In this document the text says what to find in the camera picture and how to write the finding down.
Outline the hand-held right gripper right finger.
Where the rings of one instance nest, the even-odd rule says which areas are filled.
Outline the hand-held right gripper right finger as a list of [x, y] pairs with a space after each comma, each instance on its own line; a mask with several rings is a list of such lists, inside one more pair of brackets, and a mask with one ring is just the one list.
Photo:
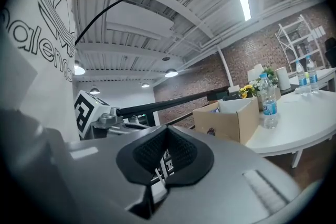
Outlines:
[[284, 170], [237, 142], [178, 130], [207, 144], [214, 164], [197, 184], [172, 188], [155, 223], [287, 223], [299, 213], [301, 189]]

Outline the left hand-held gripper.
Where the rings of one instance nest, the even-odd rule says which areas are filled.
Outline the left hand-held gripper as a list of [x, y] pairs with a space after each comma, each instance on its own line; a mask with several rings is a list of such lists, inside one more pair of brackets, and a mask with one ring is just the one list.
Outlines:
[[119, 108], [112, 107], [96, 95], [84, 90], [80, 90], [77, 94], [74, 108], [81, 140], [86, 137], [92, 122], [98, 122], [98, 127], [103, 129], [108, 128], [107, 136], [119, 136], [149, 128], [142, 124], [122, 122]]

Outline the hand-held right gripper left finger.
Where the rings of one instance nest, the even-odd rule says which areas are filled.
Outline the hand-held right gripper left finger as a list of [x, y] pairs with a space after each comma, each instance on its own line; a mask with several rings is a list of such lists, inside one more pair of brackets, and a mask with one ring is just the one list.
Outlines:
[[127, 181], [116, 157], [124, 146], [158, 130], [150, 127], [95, 140], [56, 142], [56, 163], [75, 200], [81, 223], [146, 223], [167, 196], [163, 183]]

